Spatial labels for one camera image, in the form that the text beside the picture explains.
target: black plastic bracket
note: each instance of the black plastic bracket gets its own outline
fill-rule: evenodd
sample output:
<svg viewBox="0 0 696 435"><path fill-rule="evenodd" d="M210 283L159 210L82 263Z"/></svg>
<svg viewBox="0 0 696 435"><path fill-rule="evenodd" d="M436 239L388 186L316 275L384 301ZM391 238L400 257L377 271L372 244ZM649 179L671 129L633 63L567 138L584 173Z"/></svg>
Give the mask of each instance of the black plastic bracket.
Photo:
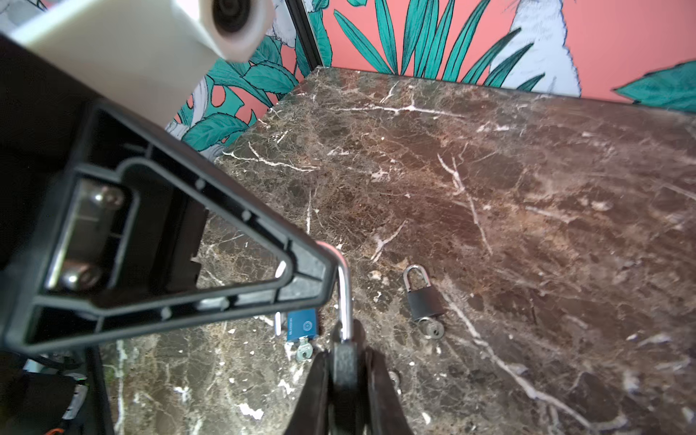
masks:
<svg viewBox="0 0 696 435"><path fill-rule="evenodd" d="M61 240L70 234L70 213L79 200L76 186L85 179L126 191L127 211L113 262L106 264L108 279L91 292L68 292L53 288L50 276L56 273L56 259L65 257ZM268 250L285 265L282 274L254 283L196 288L200 265L190 258L200 243L206 210ZM180 244L189 249L177 249ZM158 262L163 256L168 260ZM193 265L183 282L175 275L175 263ZM49 186L34 231L5 272L4 290L17 292L5 346L37 354L319 307L331 297L335 260L190 147L101 100L87 110L65 170Z"/></svg>

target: metal rod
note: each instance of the metal rod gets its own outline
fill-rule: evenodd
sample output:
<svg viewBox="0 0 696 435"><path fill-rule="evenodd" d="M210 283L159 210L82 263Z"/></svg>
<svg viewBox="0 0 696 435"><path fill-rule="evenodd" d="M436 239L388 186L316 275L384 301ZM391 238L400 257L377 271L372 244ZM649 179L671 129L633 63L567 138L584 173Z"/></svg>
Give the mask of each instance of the metal rod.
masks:
<svg viewBox="0 0 696 435"><path fill-rule="evenodd" d="M341 341L353 338L353 299L348 261L334 246L317 242L338 260L338 319L341 321Z"/></svg>

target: key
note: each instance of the key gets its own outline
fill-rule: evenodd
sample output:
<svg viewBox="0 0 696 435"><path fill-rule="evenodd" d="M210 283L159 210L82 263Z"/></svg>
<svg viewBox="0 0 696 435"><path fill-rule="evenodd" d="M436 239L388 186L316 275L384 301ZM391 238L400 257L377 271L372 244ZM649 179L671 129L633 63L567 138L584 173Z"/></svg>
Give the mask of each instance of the key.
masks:
<svg viewBox="0 0 696 435"><path fill-rule="evenodd" d="M295 359L297 359L298 361L308 360L309 358L312 358L312 352L314 352L314 348L309 343L309 338L300 338L300 345L297 348L297 354L295 354Z"/></svg>
<svg viewBox="0 0 696 435"><path fill-rule="evenodd" d="M445 335L445 327L442 323L430 317L418 320L418 330L423 334L423 337L432 340L440 340Z"/></svg>

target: green leaf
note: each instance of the green leaf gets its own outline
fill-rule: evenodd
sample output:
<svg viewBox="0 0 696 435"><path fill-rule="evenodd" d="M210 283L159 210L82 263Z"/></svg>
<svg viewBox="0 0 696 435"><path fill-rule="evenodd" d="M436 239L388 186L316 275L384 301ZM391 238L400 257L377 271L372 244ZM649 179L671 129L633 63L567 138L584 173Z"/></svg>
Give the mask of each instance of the green leaf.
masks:
<svg viewBox="0 0 696 435"><path fill-rule="evenodd" d="M423 28L423 17L427 10L428 0L411 0L409 10L406 12L406 26L404 27L404 52L401 58L401 75L406 74L413 50L416 48L418 36Z"/></svg>
<svg viewBox="0 0 696 435"><path fill-rule="evenodd" d="M374 48L374 45L367 40L365 35L363 35L363 33L360 32L358 28L353 25L353 23L344 17L342 13L338 12L338 10L334 10L333 15L336 17L338 25L341 26L341 29L343 29L343 33L346 34L348 39L350 39L350 42L353 43L353 46L358 49L365 60L367 60L377 72L381 72L382 74L391 74L389 66L384 62L382 56L379 55L377 50Z"/></svg>
<svg viewBox="0 0 696 435"><path fill-rule="evenodd" d="M312 24L312 29L314 29L314 37L319 47L319 55L322 57L322 63L324 66L331 66L331 62L333 62L333 51L331 50L329 35L326 32L326 27L324 27L324 11L317 10L315 12L310 12L307 16L309 16L309 22Z"/></svg>
<svg viewBox="0 0 696 435"><path fill-rule="evenodd" d="M300 37L295 35L295 54L297 55L297 66L300 68L302 77L307 77L310 72L309 62L307 62L307 56L304 54L304 49L300 43Z"/></svg>
<svg viewBox="0 0 696 435"><path fill-rule="evenodd" d="M219 107L215 107L212 104L212 95L213 95L213 80L209 79L208 82L208 105L205 107L205 117L208 117L212 115L213 113L226 113L228 115L234 116L237 114L237 111L239 110L240 107L244 106L244 102L242 101L241 98L237 96L237 94L232 91L232 89L229 89L227 86L223 86L223 89L225 90L225 101L223 104L221 104Z"/></svg>
<svg viewBox="0 0 696 435"><path fill-rule="evenodd" d="M329 6L329 0L312 0L312 6L314 6L315 11L326 9Z"/></svg>
<svg viewBox="0 0 696 435"><path fill-rule="evenodd" d="M212 147L224 138L233 134L241 134L248 128L248 125L234 116L224 113L214 113L203 118L196 125L184 134L182 141L189 144L196 151L203 151Z"/></svg>
<svg viewBox="0 0 696 435"><path fill-rule="evenodd" d="M237 74L239 74L240 76L245 75L246 72L249 71L249 67L251 67L251 65L249 64L249 62L228 62L228 64L229 64L230 67L232 67L232 69L233 69L234 71L236 71Z"/></svg>
<svg viewBox="0 0 696 435"><path fill-rule="evenodd" d="M374 0L374 9L377 14L377 28L379 39L382 41L384 55L394 74L399 72L396 60L396 39L394 39L394 25L391 22L391 14L386 0Z"/></svg>
<svg viewBox="0 0 696 435"><path fill-rule="evenodd" d="M249 68L244 78L256 88L274 94L287 94L298 83L282 65L266 61Z"/></svg>
<svg viewBox="0 0 696 435"><path fill-rule="evenodd" d="M283 58L280 57L280 50L274 42L274 39L266 35L261 40L261 43L256 48L256 51L251 56L253 63L261 63L263 61L283 64Z"/></svg>
<svg viewBox="0 0 696 435"><path fill-rule="evenodd" d="M478 82L478 79L481 78L481 74L488 68L488 66L493 62L493 59L500 53L500 50L505 48L505 45L507 45L508 42L514 36L522 30L521 28L514 29L512 32L508 33L507 35L503 36L501 39L498 40L491 48L488 49L488 51L481 56L481 59L476 61L474 63L474 66L471 67L469 72L466 73L464 78L461 80L462 83L469 83L469 84L476 84Z"/></svg>
<svg viewBox="0 0 696 435"><path fill-rule="evenodd" d="M437 15L440 12L440 2L438 0L428 0L425 10L423 28L418 36L416 43L416 53L413 56L413 76L423 77L425 72L425 60L430 53L433 44L435 30L437 28Z"/></svg>
<svg viewBox="0 0 696 435"><path fill-rule="evenodd" d="M615 89L636 104L696 111L696 61L680 63L673 68L649 72L638 80Z"/></svg>
<svg viewBox="0 0 696 435"><path fill-rule="evenodd" d="M476 27L490 2L491 0L481 0L481 3L474 8L473 12L466 20L466 23L464 23L464 26L459 32L459 36L457 36L457 40L454 42L450 57L447 59L447 65L445 65L445 72L443 73L442 80L457 81L461 64L464 62L466 52L469 51L471 40L474 38L474 33L476 33Z"/></svg>
<svg viewBox="0 0 696 435"><path fill-rule="evenodd" d="M181 109L179 109L177 113L179 114L179 119L181 120L182 124L191 125L193 109L189 108L188 103L184 103L184 105L181 107Z"/></svg>
<svg viewBox="0 0 696 435"><path fill-rule="evenodd" d="M268 95L266 95L266 93L250 84L241 75L239 75L239 73L237 73L237 71L234 68L232 68L232 66L229 63L225 62L223 59L218 59L215 62L213 68L210 71L208 71L208 75L213 79L216 85L236 86L238 88L242 88L246 92L256 97L267 107L273 106L273 103L271 103L271 100L269 100Z"/></svg>
<svg viewBox="0 0 696 435"><path fill-rule="evenodd" d="M483 82L483 86L493 86L494 88L500 88L503 85L503 82L507 78L507 75L512 71L512 68L514 68L515 65L519 62L520 59L522 59L522 56L534 45L533 42L525 45L524 47L520 48L516 52L510 55L507 59L505 59L503 62L500 62L500 64L493 69L488 74L488 77L486 77L486 80Z"/></svg>
<svg viewBox="0 0 696 435"><path fill-rule="evenodd" d="M532 89L539 83L539 80L543 79L546 73L534 76L531 79L525 81L520 86L517 86L517 90L526 90L527 92L532 92Z"/></svg>
<svg viewBox="0 0 696 435"><path fill-rule="evenodd" d="M452 11L454 10L454 0L449 0L445 7L445 12L440 18L440 24L437 26L435 36L433 38L432 47L428 52L427 60L425 61L425 71L423 77L426 79L437 78L437 73L440 71L442 56L445 54L445 43L447 36L450 34L450 24L452 23Z"/></svg>

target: black metal frame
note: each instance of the black metal frame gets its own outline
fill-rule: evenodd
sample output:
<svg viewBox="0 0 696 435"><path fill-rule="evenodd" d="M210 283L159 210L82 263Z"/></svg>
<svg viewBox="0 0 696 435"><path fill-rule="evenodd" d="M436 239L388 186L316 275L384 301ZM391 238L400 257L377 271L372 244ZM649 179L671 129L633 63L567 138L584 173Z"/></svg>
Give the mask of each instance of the black metal frame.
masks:
<svg viewBox="0 0 696 435"><path fill-rule="evenodd" d="M307 56L309 69L313 71L317 66L323 66L322 55L319 53L317 40L314 37L314 30L307 17L304 3L302 0L285 0L285 4L290 11L290 17L302 44L302 50L304 50L305 56Z"/></svg>

